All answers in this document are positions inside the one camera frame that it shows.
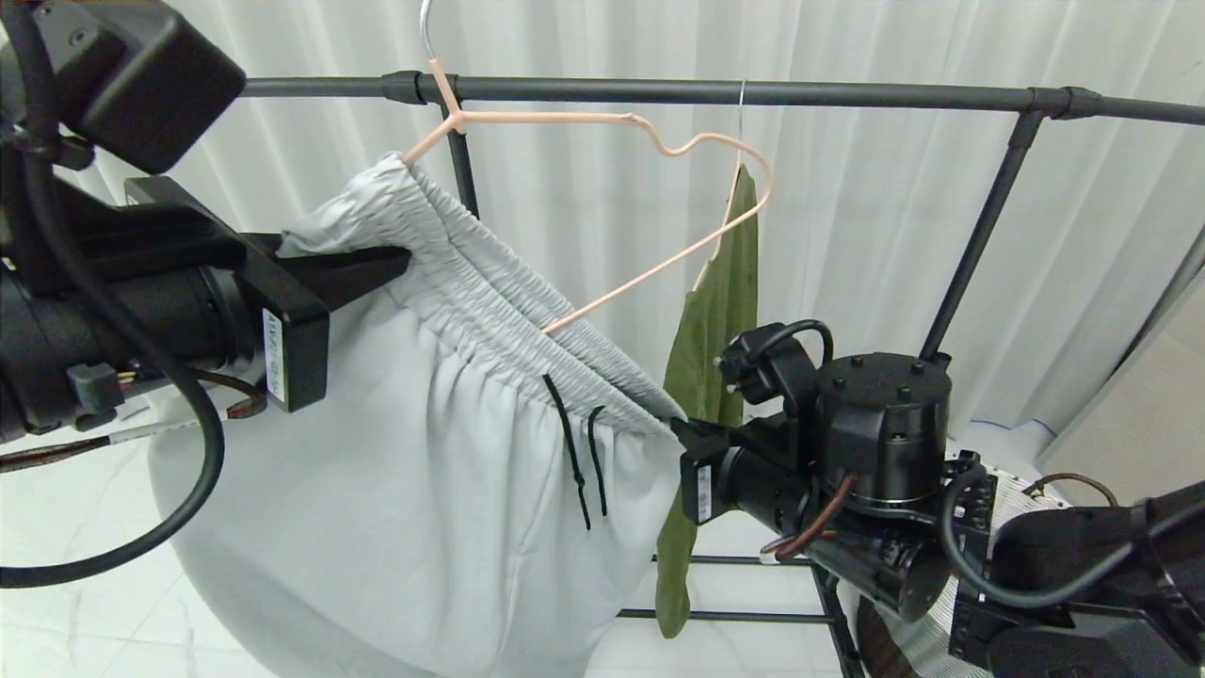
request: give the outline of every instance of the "black drawstring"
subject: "black drawstring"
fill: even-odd
[[[560,415],[560,426],[565,430],[565,442],[569,446],[569,461],[574,465],[574,483],[577,483],[577,499],[582,502],[582,518],[586,519],[586,530],[589,531],[590,512],[586,508],[586,478],[582,477],[582,468],[577,465],[577,447],[574,444],[574,430],[569,425],[569,412],[565,409],[565,403],[560,400],[560,393],[557,391],[557,387],[552,383],[552,377],[545,375],[543,383],[548,387],[548,393],[552,394],[552,402],[556,403],[557,414]]]
[[[606,489],[602,488],[602,465],[599,464],[599,450],[598,446],[594,444],[594,420],[599,418],[599,413],[606,406],[599,406],[590,412],[589,423],[586,425],[587,436],[590,440],[590,458],[594,460],[594,474],[599,479],[599,501],[602,503],[602,515],[606,515]]]

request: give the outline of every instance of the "label sticker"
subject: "label sticker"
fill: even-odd
[[[268,391],[280,402],[288,405],[284,384],[284,326],[281,318],[268,308],[264,308],[264,370]]]
[[[699,468],[699,523],[711,520],[711,467]]]

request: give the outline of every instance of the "pink hanger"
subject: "pink hanger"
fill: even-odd
[[[584,306],[577,308],[572,313],[552,322],[543,328],[545,334],[551,334],[552,331],[560,329],[562,326],[574,322],[575,319],[584,316],[586,313],[593,311],[594,308],[601,306],[602,303],[615,299],[619,294],[631,289],[633,287],[640,284],[641,282],[648,279],[649,277],[657,275],[658,272],[665,270],[666,267],[676,264],[677,261],[690,255],[699,248],[704,247],[709,242],[716,240],[724,232],[728,232],[733,228],[740,225],[742,222],[752,217],[753,214],[762,211],[766,201],[770,199],[770,191],[774,188],[774,170],[770,167],[770,161],[765,159],[757,148],[745,143],[739,138],[733,138],[731,136],[725,136],[723,134],[716,134],[713,131],[705,131],[703,134],[694,135],[689,141],[678,146],[677,148],[670,148],[662,140],[660,134],[657,132],[657,128],[653,123],[637,116],[636,113],[583,113],[583,112],[506,112],[506,111],[465,111],[460,108],[455,95],[452,93],[452,86],[448,84],[447,75],[443,72],[443,66],[440,65],[439,59],[435,58],[434,52],[430,47],[430,39],[427,34],[427,16],[430,11],[430,0],[425,0],[422,7],[422,14],[419,23],[422,24],[423,40],[427,45],[427,52],[430,59],[427,64],[431,69],[431,75],[435,76],[435,82],[440,88],[440,94],[443,96],[443,104],[447,106],[448,116],[439,126],[435,128],[425,138],[418,142],[417,146],[411,148],[402,155],[402,161],[407,166],[413,165],[422,158],[428,151],[431,149],[441,138],[448,135],[453,129],[464,134],[466,123],[469,122],[484,122],[484,123],[595,123],[595,124],[625,124],[635,125],[642,128],[648,132],[648,136],[653,141],[653,146],[657,147],[663,155],[676,157],[686,153],[700,141],[712,140],[721,143],[731,146],[737,151],[743,151],[762,165],[762,170],[765,172],[765,190],[762,193],[760,199],[754,204],[748,211],[741,213],[733,220],[723,224],[718,229],[713,230],[710,235],[699,240],[694,244],[690,244],[686,249],[674,254],[672,257],[665,259],[664,261],[657,264],[656,266],[648,269],[647,271],[637,275],[636,277],[629,279],[628,282],[621,284],[619,287],[607,291],[602,296],[586,303]]]

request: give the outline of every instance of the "white floor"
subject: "white floor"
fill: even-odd
[[[1010,434],[981,425],[970,434],[965,447],[977,446],[984,453],[991,449],[989,464],[1001,466],[1005,459],[1024,458],[1029,448],[1036,450],[1048,442],[1034,428]],[[1005,452],[1010,449],[1021,454],[1010,455]],[[1007,467],[1027,473],[1023,460]],[[137,453],[117,449],[0,478],[2,562],[98,553],[158,519],[146,465]],[[700,531],[695,553],[752,555],[770,537],[752,519],[731,514]],[[651,564],[629,607],[652,608],[654,583]],[[806,568],[700,565],[692,571],[690,594],[695,609],[821,612]],[[825,626],[690,621],[678,638],[665,641],[656,621],[617,620],[599,645],[588,677],[840,674]],[[77,584],[4,591],[0,676],[274,678],[208,612],[167,548]]]

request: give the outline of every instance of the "clothing rack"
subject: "clothing rack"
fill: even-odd
[[[1082,87],[963,87],[950,84],[874,84],[837,82],[742,82],[692,79],[612,79],[549,77],[472,77],[448,75],[458,101],[558,101],[580,104],[669,104],[746,106],[831,106],[997,111],[1017,116],[1004,158],[968,238],[941,306],[933,319],[919,358],[945,360],[939,350],[971,273],[1021,172],[1042,122],[1110,117],[1205,126],[1205,106],[1104,96]],[[447,108],[430,73],[398,71],[380,77],[249,78],[248,98],[370,98],[401,104],[436,104]],[[480,216],[472,163],[465,135],[448,136],[460,201]],[[694,556],[696,565],[760,565],[757,559]],[[827,624],[846,678],[865,676],[835,592],[835,579],[817,564],[797,559],[790,566],[810,567],[821,594],[823,614],[692,612],[692,619]],[[653,611],[625,609],[619,617],[648,619]]]

